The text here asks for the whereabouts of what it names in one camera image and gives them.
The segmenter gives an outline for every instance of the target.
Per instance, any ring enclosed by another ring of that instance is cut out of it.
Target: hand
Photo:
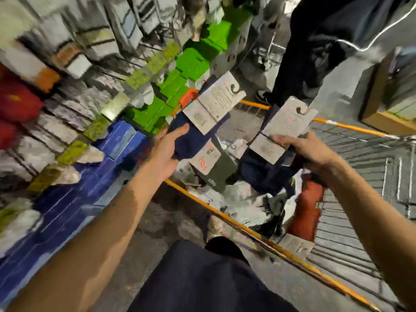
[[[174,173],[179,162],[172,159],[175,151],[175,140],[189,131],[189,125],[186,123],[182,127],[166,134],[167,131],[168,129],[164,129],[156,135],[155,146],[148,162],[153,165],[161,181],[164,181]]]
[[[290,145],[294,146],[296,152],[311,161],[305,167],[318,174],[334,162],[342,160],[325,143],[318,140],[313,131],[308,132],[304,138],[282,135],[274,135],[272,138],[278,145],[284,148],[288,148]]]

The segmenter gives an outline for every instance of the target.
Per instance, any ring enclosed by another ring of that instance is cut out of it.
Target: white cord
[[[336,41],[338,41],[338,42],[340,42],[340,43],[344,43],[344,44],[347,44],[348,46],[350,46],[350,47],[352,47],[352,48],[354,48],[356,51],[359,51],[359,52],[365,52],[366,50],[368,50],[368,49],[370,49],[370,47],[374,44],[374,42],[382,35],[382,34],[384,34],[384,32],[386,32],[386,31],[388,31],[389,29],[391,29],[393,26],[395,26],[396,24],[398,24],[398,23],[400,23],[402,20],[404,20],[405,18],[407,18],[409,15],[410,15],[410,13],[412,13],[413,12],[413,10],[414,9],[416,9],[416,0],[415,0],[415,2],[414,2],[414,4],[413,4],[413,6],[412,6],[412,8],[405,14],[405,15],[403,15],[400,19],[398,19],[397,21],[395,21],[394,23],[392,23],[392,24],[390,24],[390,25],[388,25],[386,28],[384,28],[381,32],[379,32],[378,34],[377,34],[377,36],[375,36],[374,37],[374,39],[371,41],[371,43],[367,46],[367,47],[365,47],[365,48],[360,48],[360,47],[358,47],[356,44],[353,44],[352,42],[349,42],[349,41],[347,41],[347,40],[345,40],[345,39],[337,39]]]

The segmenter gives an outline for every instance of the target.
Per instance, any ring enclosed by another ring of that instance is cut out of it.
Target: shoe
[[[267,100],[267,95],[268,94],[269,94],[269,92],[267,92],[267,91],[258,90],[256,92],[257,101],[260,102],[263,105],[270,105],[270,103]]]

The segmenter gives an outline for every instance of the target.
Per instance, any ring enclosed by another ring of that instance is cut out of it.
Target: person's right arm
[[[306,167],[332,190],[384,280],[408,309],[416,311],[416,224],[384,201],[313,132],[305,138],[278,135],[273,139],[285,147],[293,145],[311,161]]]

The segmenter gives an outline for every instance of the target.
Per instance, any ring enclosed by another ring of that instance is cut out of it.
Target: wire grid
[[[230,142],[238,138],[251,141],[260,130],[267,113],[266,109],[239,103],[231,110],[231,118],[222,125],[218,136]],[[309,127],[385,200],[396,203],[393,205],[409,218],[406,213],[410,213],[411,204],[403,209],[403,201],[400,201],[399,196],[400,182],[403,183],[403,160],[410,164],[410,171],[413,170],[411,157],[414,144],[412,146],[411,143],[414,141],[373,136],[320,122],[312,122]],[[407,200],[411,200],[411,189]],[[383,281],[381,273],[365,252],[341,205],[330,190],[325,191],[318,207],[322,214],[316,231],[315,246],[307,258],[308,261],[319,267],[323,273],[366,297],[382,311],[393,311],[398,306],[398,299]]]

